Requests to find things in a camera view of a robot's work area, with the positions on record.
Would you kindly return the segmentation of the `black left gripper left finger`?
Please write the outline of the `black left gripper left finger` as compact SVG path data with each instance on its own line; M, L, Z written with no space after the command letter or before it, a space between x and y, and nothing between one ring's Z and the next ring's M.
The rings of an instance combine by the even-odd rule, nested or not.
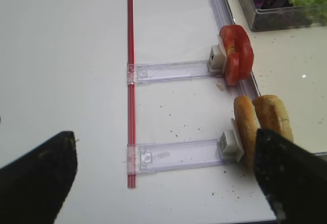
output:
M1 168L1 223L54 223L78 168L76 139L62 131Z

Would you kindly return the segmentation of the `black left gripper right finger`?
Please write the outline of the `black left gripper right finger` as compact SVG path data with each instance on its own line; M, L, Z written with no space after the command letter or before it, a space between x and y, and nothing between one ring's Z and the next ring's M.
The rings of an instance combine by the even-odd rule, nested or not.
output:
M278 223L326 223L326 160L258 129L254 173Z

